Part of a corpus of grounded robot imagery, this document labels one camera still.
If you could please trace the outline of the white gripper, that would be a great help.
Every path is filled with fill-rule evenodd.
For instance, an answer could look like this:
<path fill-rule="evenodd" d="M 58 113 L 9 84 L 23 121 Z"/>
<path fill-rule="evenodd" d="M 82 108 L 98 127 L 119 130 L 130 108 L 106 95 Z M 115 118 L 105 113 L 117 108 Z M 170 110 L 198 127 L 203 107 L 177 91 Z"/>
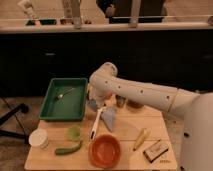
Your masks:
<path fill-rule="evenodd" d="M 89 93 L 89 100 L 92 101 L 97 108 L 104 106 L 106 99 L 106 92 L 99 90 L 91 90 Z"/>

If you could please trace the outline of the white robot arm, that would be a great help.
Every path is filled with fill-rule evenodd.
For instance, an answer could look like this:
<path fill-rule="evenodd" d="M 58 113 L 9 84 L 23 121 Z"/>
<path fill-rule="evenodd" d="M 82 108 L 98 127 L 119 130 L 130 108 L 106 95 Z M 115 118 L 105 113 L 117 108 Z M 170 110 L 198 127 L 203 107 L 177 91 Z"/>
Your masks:
<path fill-rule="evenodd" d="M 176 87 L 142 83 L 117 77 L 118 69 L 105 62 L 94 71 L 90 97 L 99 105 L 108 92 L 150 106 L 184 120 L 179 168 L 213 171 L 213 92 L 196 93 Z"/>

